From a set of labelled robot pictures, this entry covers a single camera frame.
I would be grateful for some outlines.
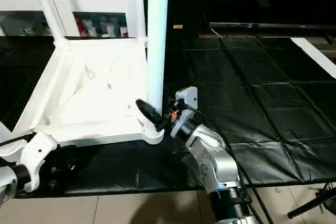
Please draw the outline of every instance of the floor tile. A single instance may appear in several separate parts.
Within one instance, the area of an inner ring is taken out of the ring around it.
[[[324,184],[304,185],[304,186],[289,186],[290,191],[298,206],[315,199],[315,192],[323,188]],[[336,216],[324,209],[323,213],[319,207],[315,207],[302,214],[306,224],[332,224],[336,223]]]
[[[251,189],[248,190],[253,206],[264,223],[268,223],[257,198]],[[287,186],[258,188],[258,192],[275,224],[305,224],[302,216],[289,219],[287,213],[297,205]]]
[[[94,224],[201,224],[197,193],[99,196]]]
[[[0,206],[1,224],[92,224],[98,196],[12,199]]]
[[[200,203],[202,224],[214,224],[216,220],[206,191],[197,191],[197,194]]]
[[[253,206],[255,207],[256,211],[259,213],[263,222],[268,223],[252,190],[249,189],[248,191],[249,195],[253,199]],[[259,188],[258,191],[275,224],[304,224],[303,218],[301,216],[298,216],[298,218],[293,220],[288,219],[286,216],[290,209],[296,208],[296,203],[288,187]],[[198,198],[200,203],[202,224],[213,224],[215,218],[211,210],[206,192],[198,191]]]

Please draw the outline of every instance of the white pole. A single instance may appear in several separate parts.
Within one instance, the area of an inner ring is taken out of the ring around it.
[[[145,11],[143,0],[135,0],[135,11],[137,14],[136,37],[138,40],[146,41]]]
[[[44,16],[47,19],[52,35],[54,36],[55,45],[64,44],[66,39],[64,38],[62,31],[59,27],[59,24],[57,22],[57,19],[55,17],[55,14],[53,10],[51,9],[49,0],[39,0],[39,1],[41,3]]]
[[[168,0],[148,0],[148,103],[160,114]]]

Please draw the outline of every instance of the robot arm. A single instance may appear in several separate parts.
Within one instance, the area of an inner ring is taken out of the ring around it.
[[[137,100],[140,111],[151,121],[157,131],[171,130],[173,138],[181,138],[196,159],[203,185],[220,224],[257,224],[250,213],[246,197],[240,186],[238,167],[227,152],[223,139],[203,124],[196,125],[190,119],[197,109],[197,88],[189,87],[176,93],[176,103],[166,117],[144,101]]]
[[[12,199],[18,191],[34,191],[39,186],[39,170],[57,142],[44,133],[36,134],[22,151],[14,167],[0,167],[0,202]]]

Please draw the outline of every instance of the black tripod leg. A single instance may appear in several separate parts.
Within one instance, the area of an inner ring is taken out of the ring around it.
[[[320,204],[322,204],[323,202],[325,202],[327,199],[330,199],[332,197],[336,196],[336,188],[332,189],[332,190],[326,190],[321,192],[320,196],[317,197],[316,199],[313,199],[312,201],[304,204],[301,207],[298,207],[297,209],[289,212],[287,214],[289,219],[292,219],[304,212],[307,212],[308,210],[319,206]]]

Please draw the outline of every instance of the wire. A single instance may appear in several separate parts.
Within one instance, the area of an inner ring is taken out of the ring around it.
[[[25,138],[27,139],[27,141],[29,142],[32,139],[32,136],[34,136],[35,134],[28,134],[28,135],[23,135],[23,136],[18,136],[16,138],[4,141],[2,143],[0,143],[0,147],[7,145],[7,144],[11,144],[20,140],[24,140]]]
[[[223,39],[223,36],[220,35],[218,32],[216,32],[216,31],[210,26],[209,22],[206,20],[206,17],[205,17],[204,12],[203,12],[203,17],[204,17],[204,20],[205,20],[206,24],[208,25],[208,28],[209,28],[215,35],[217,35],[219,38]]]
[[[261,199],[261,196],[257,190],[257,188],[255,187],[255,185],[253,184],[252,180],[250,179],[250,177],[248,176],[247,172],[245,171],[245,169],[240,165],[240,163],[238,162],[233,150],[232,150],[232,147],[230,145],[230,143],[228,142],[225,134],[221,131],[221,129],[216,125],[216,123],[211,120],[210,118],[208,118],[203,112],[191,107],[191,106],[188,106],[186,105],[186,108],[189,109],[189,110],[192,110],[196,113],[198,113],[199,115],[201,115],[205,120],[209,121],[210,124],[213,125],[213,127],[215,128],[215,130],[217,131],[217,133],[222,137],[223,141],[225,142],[225,145],[227,147],[227,150],[229,152],[229,154],[231,155],[231,157],[234,159],[234,161],[237,163],[237,166],[238,166],[238,176],[239,176],[239,179],[240,181],[242,181],[242,189],[244,191],[244,193],[247,194],[247,190],[246,190],[246,187],[244,185],[244,180],[241,176],[241,173],[240,171],[244,174],[246,180],[248,181],[250,187],[252,188],[252,191],[254,192],[254,194],[256,195],[256,198],[261,206],[261,208],[263,209],[263,212],[269,222],[269,224],[274,224],[273,220],[272,220],[272,217],[270,216],[263,200]],[[259,221],[259,223],[262,223],[262,220],[261,218],[258,216],[257,212],[255,211],[255,209],[253,208],[252,204],[249,204],[249,207],[251,209],[251,211],[253,212],[253,214],[256,216],[257,220]]]

